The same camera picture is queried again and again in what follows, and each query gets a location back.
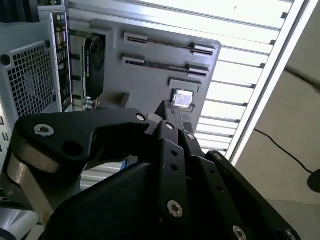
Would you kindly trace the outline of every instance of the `hole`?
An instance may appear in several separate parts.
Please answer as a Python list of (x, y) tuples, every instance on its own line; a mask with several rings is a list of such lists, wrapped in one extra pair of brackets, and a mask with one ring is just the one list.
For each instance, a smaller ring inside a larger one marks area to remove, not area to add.
[(238, 236), (239, 236), (240, 238), (243, 238), (243, 237), (244, 237), (244, 235), (242, 234), (242, 232), (241, 232), (240, 230), (237, 230), (236, 233), (238, 234)]
[(62, 145), (62, 151), (68, 156), (78, 157), (83, 153), (84, 149), (75, 141), (66, 141)]
[(47, 40), (47, 41), (45, 41), (44, 45), (47, 49), (49, 49), (51, 47), (51, 42), (49, 40)]
[(174, 212), (176, 212), (176, 213), (179, 212), (179, 207), (178, 207), (177, 205), (174, 205), (174, 204), (173, 204), (171, 207), (172, 207), (172, 210), (173, 210)]
[(223, 193), (224, 189), (221, 186), (217, 186), (216, 188)]
[(3, 133), (2, 133), (2, 137), (3, 137), (3, 140), (9, 141), (9, 136), (8, 136), (7, 133), (3, 132)]
[(171, 168), (172, 168), (173, 171), (178, 171), (179, 170), (179, 168), (175, 164), (171, 164)]
[(49, 132), (49, 128), (47, 128), (47, 127), (45, 127), (45, 126), (42, 126), (42, 127), (40, 127), (40, 132), (42, 132), (42, 133), (48, 133)]
[(178, 156), (178, 153), (177, 153), (176, 151), (171, 150), (171, 153), (172, 153), (172, 155), (175, 156), (175, 157)]
[(11, 63), (11, 59), (8, 55), (2, 55), (0, 62), (2, 65), (8, 66)]

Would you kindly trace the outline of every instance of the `bolt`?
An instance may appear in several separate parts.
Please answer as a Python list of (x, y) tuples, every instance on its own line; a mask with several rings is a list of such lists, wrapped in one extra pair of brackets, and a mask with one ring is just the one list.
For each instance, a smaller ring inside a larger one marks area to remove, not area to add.
[(166, 126), (168, 127), (168, 129), (171, 129), (171, 130), (174, 129), (174, 126), (172, 126), (170, 123), (167, 123)]
[(187, 136), (188, 136), (188, 138), (189, 138), (190, 140), (192, 140), (192, 141), (196, 139), (196, 138), (195, 138), (192, 134), (190, 134), (190, 133), (187, 134)]
[(289, 230), (285, 230), (285, 232), (286, 232), (286, 234), (288, 234), (288, 236), (291, 240), (296, 240), (295, 236)]
[(33, 128), (33, 131), (35, 134), (41, 136), (41, 137), (50, 137), (52, 136), (55, 131), (54, 129), (49, 126), (49, 125), (46, 125), (46, 124), (38, 124), (36, 125), (34, 128)]
[(145, 121), (146, 118), (144, 116), (142, 116), (141, 114), (137, 114), (136, 118), (139, 119), (140, 121)]
[(169, 210), (169, 213), (177, 219), (181, 218), (182, 215), (184, 214), (180, 204), (174, 200), (171, 200), (168, 202), (167, 208)]
[(218, 153), (215, 153), (214, 156), (215, 156), (216, 159), (222, 160), (222, 157)]
[(245, 232), (238, 226), (233, 226), (233, 233), (238, 238), (238, 240), (247, 240)]

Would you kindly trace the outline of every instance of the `mesh panel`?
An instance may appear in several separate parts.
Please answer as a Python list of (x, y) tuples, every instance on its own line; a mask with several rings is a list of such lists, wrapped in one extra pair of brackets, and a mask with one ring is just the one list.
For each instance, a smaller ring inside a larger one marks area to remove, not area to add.
[(184, 126), (184, 129), (187, 130), (189, 133), (193, 133), (194, 132), (191, 122), (184, 121), (183, 122), (183, 126)]
[(54, 83), (50, 55), (44, 45), (13, 56), (15, 68), (8, 71), (18, 117), (40, 114), (52, 101)]

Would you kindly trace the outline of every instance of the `white wall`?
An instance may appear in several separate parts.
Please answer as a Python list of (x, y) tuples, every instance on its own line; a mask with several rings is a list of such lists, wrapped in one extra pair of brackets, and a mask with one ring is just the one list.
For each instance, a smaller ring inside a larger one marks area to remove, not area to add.
[(288, 65), (320, 80), (320, 4), (318, 3), (297, 43)]
[[(320, 169), (320, 94), (284, 72), (256, 126), (311, 171)], [(309, 173), (268, 138), (253, 132), (236, 168), (266, 198), (320, 205)]]
[(269, 203), (293, 227), (302, 240), (319, 239), (320, 206), (274, 200)]

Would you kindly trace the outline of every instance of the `black cable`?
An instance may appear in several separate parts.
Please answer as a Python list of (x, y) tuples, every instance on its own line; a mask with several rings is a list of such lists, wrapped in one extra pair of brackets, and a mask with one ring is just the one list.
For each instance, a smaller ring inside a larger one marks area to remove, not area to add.
[(284, 68), (284, 71), (302, 80), (303, 82), (311, 85), (314, 89), (320, 91), (320, 83), (318, 80), (311, 78), (310, 76), (307, 76), (305, 73), (300, 72), (299, 70), (288, 65)]
[(291, 153), (289, 153), (287, 150), (285, 150), (283, 147), (281, 147), (278, 143), (276, 143), (276, 141), (273, 140), (272, 137), (270, 137), (268, 134), (266, 134), (266, 133), (264, 133), (264, 132), (262, 132), (262, 131), (260, 131), (260, 130), (258, 130), (258, 129), (254, 129), (254, 130), (257, 131), (258, 133), (266, 136), (268, 139), (270, 139), (271, 142), (274, 143), (274, 145), (276, 145), (279, 149), (281, 149), (282, 151), (284, 151), (284, 152), (285, 152), (286, 154), (288, 154), (293, 160), (295, 160), (298, 164), (300, 164), (300, 166), (301, 166), (305, 171), (307, 171), (307, 172), (310, 173), (310, 174), (313, 174), (313, 172), (310, 171), (308, 168), (306, 168), (306, 166), (305, 166), (301, 161), (299, 161), (295, 156), (293, 156)]

